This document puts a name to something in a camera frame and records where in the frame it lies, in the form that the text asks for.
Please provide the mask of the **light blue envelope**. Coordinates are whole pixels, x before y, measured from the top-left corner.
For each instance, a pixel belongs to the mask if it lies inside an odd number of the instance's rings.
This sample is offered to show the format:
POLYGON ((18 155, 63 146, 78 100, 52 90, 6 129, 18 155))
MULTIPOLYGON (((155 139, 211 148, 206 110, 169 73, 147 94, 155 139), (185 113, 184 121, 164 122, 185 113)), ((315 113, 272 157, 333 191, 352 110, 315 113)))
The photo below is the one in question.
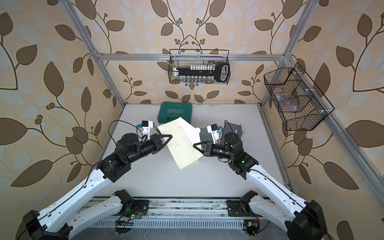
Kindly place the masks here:
POLYGON ((208 132, 207 128, 200 128, 200 133, 199 133, 199 136, 200 136, 200 140, 201 142, 205 142, 205 141, 212 141, 212 135, 208 132))

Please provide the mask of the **yellow envelope red seal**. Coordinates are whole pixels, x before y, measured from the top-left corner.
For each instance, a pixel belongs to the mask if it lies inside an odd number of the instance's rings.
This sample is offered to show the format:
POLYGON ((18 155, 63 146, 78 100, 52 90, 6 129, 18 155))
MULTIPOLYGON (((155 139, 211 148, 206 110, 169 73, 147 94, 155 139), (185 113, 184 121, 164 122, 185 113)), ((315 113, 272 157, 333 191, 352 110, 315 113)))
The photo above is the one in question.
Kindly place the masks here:
POLYGON ((158 128, 163 135, 172 135, 167 146, 180 170, 200 161, 203 154, 193 147, 201 142, 199 128, 193 127, 181 117, 158 128))

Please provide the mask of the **dark grey envelope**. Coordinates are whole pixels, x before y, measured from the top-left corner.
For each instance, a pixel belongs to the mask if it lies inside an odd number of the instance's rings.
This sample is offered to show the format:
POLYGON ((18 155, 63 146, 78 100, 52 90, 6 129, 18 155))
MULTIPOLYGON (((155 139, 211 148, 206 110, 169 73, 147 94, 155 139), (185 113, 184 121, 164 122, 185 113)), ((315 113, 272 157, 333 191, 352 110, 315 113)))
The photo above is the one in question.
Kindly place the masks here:
POLYGON ((224 137, 227 133, 232 133, 232 132, 234 132, 235 134, 237 134, 241 138, 243 135, 242 125, 237 125, 234 123, 225 122, 225 126, 223 127, 222 136, 224 137))

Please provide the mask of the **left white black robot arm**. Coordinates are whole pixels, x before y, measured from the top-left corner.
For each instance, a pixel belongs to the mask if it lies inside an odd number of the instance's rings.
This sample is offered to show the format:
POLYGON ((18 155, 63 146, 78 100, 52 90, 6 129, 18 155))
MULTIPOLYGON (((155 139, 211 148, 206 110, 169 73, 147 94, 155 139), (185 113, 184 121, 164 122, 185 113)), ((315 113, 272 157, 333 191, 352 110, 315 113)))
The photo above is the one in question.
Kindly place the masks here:
POLYGON ((115 192, 106 201, 87 210, 81 208, 96 194, 115 183, 131 170, 132 163, 161 151, 172 135, 153 134, 144 142, 129 133, 117 142, 115 150, 96 163, 88 177, 55 203, 41 211, 30 211, 23 217, 26 229, 18 236, 27 240, 69 240, 88 226, 108 216, 139 210, 126 191, 115 192))

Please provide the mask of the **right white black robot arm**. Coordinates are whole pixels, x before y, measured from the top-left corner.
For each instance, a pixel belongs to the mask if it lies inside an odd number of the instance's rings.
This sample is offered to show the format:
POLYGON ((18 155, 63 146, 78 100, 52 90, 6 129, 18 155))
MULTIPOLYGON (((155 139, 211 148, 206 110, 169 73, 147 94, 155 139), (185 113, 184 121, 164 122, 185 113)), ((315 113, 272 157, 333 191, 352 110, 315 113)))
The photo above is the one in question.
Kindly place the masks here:
POLYGON ((212 141, 195 143, 194 149, 206 157, 226 159, 229 167, 255 185, 268 199, 248 191, 239 202, 239 213, 259 215, 280 227, 291 240, 321 240, 328 233, 323 209, 291 192, 276 181, 259 162, 245 152, 243 142, 234 133, 225 135, 224 145, 212 141))

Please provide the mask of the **green tool case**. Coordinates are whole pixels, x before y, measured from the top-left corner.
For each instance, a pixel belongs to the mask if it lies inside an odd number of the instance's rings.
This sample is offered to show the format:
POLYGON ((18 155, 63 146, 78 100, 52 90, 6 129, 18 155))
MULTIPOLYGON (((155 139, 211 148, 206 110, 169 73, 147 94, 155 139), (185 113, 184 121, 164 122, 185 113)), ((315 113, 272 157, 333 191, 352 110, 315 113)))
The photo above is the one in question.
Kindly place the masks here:
POLYGON ((178 118, 183 118, 188 123, 192 121, 193 106, 191 103, 163 102, 157 117, 159 124, 166 124, 178 118))

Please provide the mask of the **black socket set holder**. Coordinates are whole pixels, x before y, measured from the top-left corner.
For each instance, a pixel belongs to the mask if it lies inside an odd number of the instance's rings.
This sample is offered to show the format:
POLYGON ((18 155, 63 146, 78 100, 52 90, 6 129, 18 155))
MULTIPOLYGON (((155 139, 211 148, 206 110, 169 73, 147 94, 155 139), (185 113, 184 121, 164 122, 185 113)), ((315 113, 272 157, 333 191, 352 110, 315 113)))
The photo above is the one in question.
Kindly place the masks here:
POLYGON ((226 62, 213 62, 201 65, 171 67, 169 80, 180 80, 186 83, 224 84, 231 76, 230 64, 226 62))

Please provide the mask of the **clear plastic bag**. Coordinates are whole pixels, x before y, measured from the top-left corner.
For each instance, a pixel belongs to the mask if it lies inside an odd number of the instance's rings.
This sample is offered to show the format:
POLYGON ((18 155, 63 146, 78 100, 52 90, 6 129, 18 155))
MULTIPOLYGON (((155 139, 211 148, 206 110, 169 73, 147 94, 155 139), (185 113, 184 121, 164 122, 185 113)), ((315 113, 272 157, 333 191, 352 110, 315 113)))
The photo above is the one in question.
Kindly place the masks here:
POLYGON ((283 112, 298 112, 300 109, 299 97, 283 92, 283 89, 277 87, 273 89, 279 107, 283 112))

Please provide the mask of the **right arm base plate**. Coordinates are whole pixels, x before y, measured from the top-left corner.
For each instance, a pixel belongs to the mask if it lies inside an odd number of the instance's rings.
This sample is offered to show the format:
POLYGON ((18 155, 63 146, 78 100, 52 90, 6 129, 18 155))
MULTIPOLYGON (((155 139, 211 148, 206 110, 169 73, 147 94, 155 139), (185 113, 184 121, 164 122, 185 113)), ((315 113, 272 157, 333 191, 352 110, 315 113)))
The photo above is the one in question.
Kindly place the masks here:
POLYGON ((229 217, 257 217, 258 215, 251 210, 249 205, 255 196, 258 196, 257 192, 248 191, 239 200, 227 200, 229 217))

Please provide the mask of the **aluminium rail front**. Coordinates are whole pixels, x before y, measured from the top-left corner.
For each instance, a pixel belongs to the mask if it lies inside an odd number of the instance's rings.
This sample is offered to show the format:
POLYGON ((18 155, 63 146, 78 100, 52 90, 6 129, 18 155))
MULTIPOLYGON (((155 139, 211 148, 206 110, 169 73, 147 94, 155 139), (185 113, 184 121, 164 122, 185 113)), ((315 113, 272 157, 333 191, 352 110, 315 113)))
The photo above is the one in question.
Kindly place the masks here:
MULTIPOLYGON (((252 219, 252 217, 229 217, 227 200, 237 199, 143 199, 149 200, 149 210, 146 215, 135 220, 165 219, 165 220, 202 220, 202 219, 252 219)), ((118 205, 113 199, 94 198, 69 218, 72 222, 97 222, 106 218, 118 218, 114 215, 118 205)))

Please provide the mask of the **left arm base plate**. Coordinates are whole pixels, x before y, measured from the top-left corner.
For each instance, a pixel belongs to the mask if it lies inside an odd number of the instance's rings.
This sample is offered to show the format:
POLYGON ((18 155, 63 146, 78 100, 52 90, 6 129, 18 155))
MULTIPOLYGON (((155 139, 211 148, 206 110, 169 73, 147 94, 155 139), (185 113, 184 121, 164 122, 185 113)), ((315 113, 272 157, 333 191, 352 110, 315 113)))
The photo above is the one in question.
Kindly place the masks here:
POLYGON ((116 216, 144 216, 149 210, 149 200, 135 199, 126 190, 116 191, 110 199, 118 205, 116 216))

